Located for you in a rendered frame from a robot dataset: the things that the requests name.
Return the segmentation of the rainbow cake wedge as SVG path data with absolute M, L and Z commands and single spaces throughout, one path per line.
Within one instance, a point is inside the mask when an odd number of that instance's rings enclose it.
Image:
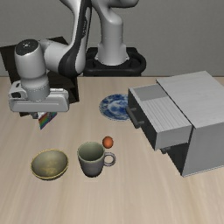
M 38 124 L 43 129 L 55 116 L 56 112 L 44 112 L 38 114 Z

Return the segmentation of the grey cabinet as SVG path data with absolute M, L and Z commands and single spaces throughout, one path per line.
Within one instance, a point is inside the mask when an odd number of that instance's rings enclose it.
M 183 177 L 224 166 L 224 86 L 208 72 L 157 79 L 192 125 L 189 142 L 168 151 Z

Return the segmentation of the blue and white plate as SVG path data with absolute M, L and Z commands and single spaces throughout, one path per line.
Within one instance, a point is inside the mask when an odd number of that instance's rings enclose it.
M 126 94 L 112 94 L 100 102 L 99 110 L 109 120 L 123 122 L 130 119 L 126 112 L 127 106 L 128 96 Z

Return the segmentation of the olive bowl with yellow rim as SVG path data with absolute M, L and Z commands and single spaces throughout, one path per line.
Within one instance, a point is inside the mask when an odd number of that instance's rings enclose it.
M 31 172 L 38 179 L 55 180 L 67 171 L 68 165 L 68 157 L 63 151 L 47 149 L 32 159 Z

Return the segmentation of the small orange fruit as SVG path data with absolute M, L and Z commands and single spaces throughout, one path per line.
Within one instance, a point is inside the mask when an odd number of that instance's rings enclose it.
M 102 139 L 102 144 L 106 149 L 109 149 L 114 145 L 114 140 L 111 136 L 105 136 Z

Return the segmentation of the grey-green mug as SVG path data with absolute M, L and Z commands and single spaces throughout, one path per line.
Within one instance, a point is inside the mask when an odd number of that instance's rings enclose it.
M 116 163 L 116 155 L 106 152 L 102 144 L 86 142 L 77 150 L 80 168 L 90 178 L 95 178 L 102 173 L 104 166 L 110 167 Z

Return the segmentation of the grey open drawer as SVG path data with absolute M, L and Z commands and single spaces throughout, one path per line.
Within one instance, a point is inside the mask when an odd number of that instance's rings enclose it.
M 154 150 L 189 141 L 192 125 L 158 84 L 130 87 L 126 112 Z

